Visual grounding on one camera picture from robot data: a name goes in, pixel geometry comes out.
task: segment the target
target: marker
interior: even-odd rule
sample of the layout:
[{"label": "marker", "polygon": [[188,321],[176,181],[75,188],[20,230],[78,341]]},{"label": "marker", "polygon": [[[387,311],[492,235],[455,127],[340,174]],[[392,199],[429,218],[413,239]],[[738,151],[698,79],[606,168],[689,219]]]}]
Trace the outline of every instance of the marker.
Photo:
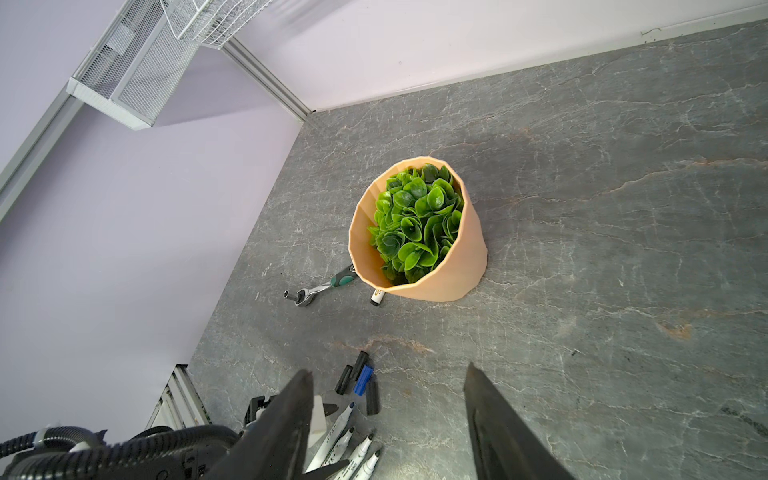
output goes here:
[{"label": "marker", "polygon": [[379,383],[376,377],[371,377],[366,388],[366,415],[376,415],[382,411],[382,403],[379,399]]},{"label": "marker", "polygon": [[373,434],[370,434],[365,440],[362,441],[360,445],[357,446],[355,451],[352,452],[352,455],[349,457],[349,465],[347,465],[346,468],[339,472],[334,480],[349,480],[352,478],[355,470],[357,470],[357,467],[366,457],[366,453],[368,453],[368,448],[371,446],[372,440]]},{"label": "marker", "polygon": [[355,432],[355,427],[349,427],[349,430],[347,430],[344,435],[341,435],[341,438],[333,446],[333,450],[331,450],[331,454],[328,455],[328,458],[326,458],[326,461],[323,462],[321,467],[330,465],[332,463],[336,463],[341,459],[342,455],[344,455],[344,452],[346,452],[346,447],[347,445],[349,445],[349,440],[352,438],[352,434],[354,432]]},{"label": "marker", "polygon": [[354,368],[352,368],[352,375],[349,377],[349,380],[352,382],[357,382],[357,378],[360,376],[360,372],[362,372],[362,368],[366,366],[366,363],[368,363],[368,353],[361,351],[357,356],[357,361],[355,362]]},{"label": "marker", "polygon": [[364,366],[360,372],[360,377],[357,379],[357,385],[355,385],[355,395],[362,396],[366,392],[366,385],[368,385],[371,375],[373,375],[373,369],[367,365]]},{"label": "marker", "polygon": [[368,480],[371,478],[371,475],[373,475],[373,467],[375,467],[376,462],[379,461],[379,455],[381,455],[381,452],[381,450],[376,450],[376,453],[374,453],[367,462],[362,464],[362,467],[360,467],[360,470],[357,471],[357,475],[355,475],[355,478],[352,480]]},{"label": "marker", "polygon": [[339,381],[336,383],[336,393],[339,395],[344,395],[346,393],[346,388],[349,386],[349,377],[351,376],[352,366],[347,365],[344,367],[344,371],[341,373]]},{"label": "marker", "polygon": [[339,437],[341,436],[342,430],[344,430],[344,427],[346,427],[346,423],[347,421],[349,421],[349,416],[352,414],[352,410],[354,408],[355,408],[355,403],[352,402],[349,404],[348,407],[346,407],[346,410],[341,412],[341,415],[339,415],[339,418],[336,419],[336,422],[333,423],[333,426],[331,427],[330,432],[328,432],[326,439],[323,440],[323,443],[320,444],[320,448],[317,449],[317,453],[315,454],[315,456],[312,457],[312,461],[310,462],[310,466],[306,468],[306,472],[309,472],[310,470],[315,470],[316,468],[319,468],[323,464],[323,461],[326,459],[326,457],[328,456],[328,453],[331,451],[333,444],[336,443],[336,440],[338,440]]},{"label": "marker", "polygon": [[384,298],[384,290],[374,290],[371,295],[371,305],[379,306]]}]

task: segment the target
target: wire shelf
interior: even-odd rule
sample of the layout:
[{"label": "wire shelf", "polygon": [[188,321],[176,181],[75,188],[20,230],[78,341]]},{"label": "wire shelf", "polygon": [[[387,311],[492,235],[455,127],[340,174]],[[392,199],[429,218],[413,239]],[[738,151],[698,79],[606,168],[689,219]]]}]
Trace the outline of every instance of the wire shelf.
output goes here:
[{"label": "wire shelf", "polygon": [[161,0],[174,36],[221,48],[272,0]]},{"label": "wire shelf", "polygon": [[69,93],[131,128],[154,124],[200,47],[175,37],[163,3],[127,2],[72,76]]}]

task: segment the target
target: orange plant pot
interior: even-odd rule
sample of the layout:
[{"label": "orange plant pot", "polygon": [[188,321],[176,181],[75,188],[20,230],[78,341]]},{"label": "orange plant pot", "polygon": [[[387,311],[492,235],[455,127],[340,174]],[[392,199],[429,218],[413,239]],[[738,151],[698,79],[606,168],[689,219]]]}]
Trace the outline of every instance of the orange plant pot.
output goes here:
[{"label": "orange plant pot", "polygon": [[[393,286],[382,272],[384,260],[379,251],[369,244],[371,233],[368,227],[374,225],[376,201],[379,194],[386,191],[386,180],[408,167],[421,168],[424,164],[435,165],[438,169],[445,166],[453,175],[454,188],[464,197],[462,222],[458,226],[458,235],[453,247],[437,268],[416,283]],[[398,162],[373,181],[357,203],[355,216],[349,226],[349,255],[362,281],[373,288],[433,302],[450,302],[462,298],[477,286],[488,264],[488,248],[482,236],[480,219],[469,200],[464,182],[450,165],[432,157],[417,157]]]}]

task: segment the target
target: white marker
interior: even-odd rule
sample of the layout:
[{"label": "white marker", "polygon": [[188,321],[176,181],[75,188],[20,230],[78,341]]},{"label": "white marker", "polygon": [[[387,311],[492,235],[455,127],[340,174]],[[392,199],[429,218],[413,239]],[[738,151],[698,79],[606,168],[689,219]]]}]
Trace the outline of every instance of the white marker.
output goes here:
[{"label": "white marker", "polygon": [[346,466],[339,474],[336,476],[334,480],[349,480],[352,478],[352,475],[354,475],[355,470],[357,470],[357,467],[362,463],[363,459],[366,457],[366,453],[368,453],[368,448],[371,446],[371,441],[373,440],[373,434],[368,435],[368,438],[362,441],[360,445],[357,446],[354,452],[352,452],[352,456],[349,457],[349,465]]},{"label": "white marker", "polygon": [[349,427],[349,430],[347,430],[344,435],[341,435],[341,438],[333,446],[333,450],[331,450],[331,454],[328,455],[328,458],[326,458],[326,461],[323,462],[321,467],[330,465],[332,463],[336,463],[341,459],[342,455],[344,455],[344,452],[346,452],[346,447],[347,445],[349,445],[349,440],[352,438],[352,434],[354,432],[355,432],[355,427]]},{"label": "white marker", "polygon": [[382,298],[384,298],[384,290],[373,290],[373,295],[371,295],[371,304],[374,306],[379,306],[379,304],[382,302]]},{"label": "white marker", "polygon": [[346,407],[346,410],[339,415],[339,418],[336,419],[336,422],[331,427],[331,431],[328,432],[326,439],[323,440],[323,443],[320,444],[320,448],[317,449],[317,453],[312,457],[312,461],[310,462],[310,466],[306,468],[306,472],[320,468],[323,461],[328,456],[328,453],[331,451],[331,448],[333,448],[333,445],[336,443],[336,440],[341,436],[341,432],[344,430],[344,427],[346,427],[346,423],[349,421],[349,416],[352,415],[352,409],[354,408],[355,403],[352,402]]},{"label": "white marker", "polygon": [[355,475],[355,478],[352,480],[368,480],[371,478],[371,475],[373,475],[373,467],[375,467],[376,462],[379,461],[379,455],[381,455],[381,450],[376,450],[376,453],[374,453],[367,462],[362,464],[362,467],[360,467],[360,470],[357,471],[357,475]]}]

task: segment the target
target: marble surface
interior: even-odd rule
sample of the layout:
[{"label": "marble surface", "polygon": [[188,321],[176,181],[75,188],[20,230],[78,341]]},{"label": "marble surface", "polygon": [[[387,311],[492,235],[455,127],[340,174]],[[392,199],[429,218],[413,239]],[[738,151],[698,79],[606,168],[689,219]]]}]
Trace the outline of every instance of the marble surface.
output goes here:
[{"label": "marble surface", "polygon": [[[349,401],[365,349],[378,480],[475,478],[469,362],[577,478],[765,478],[766,116],[765,22],[312,115],[190,364],[212,419],[239,427],[300,368]],[[467,183],[478,287],[284,300],[349,263],[362,192],[422,154]]]}]

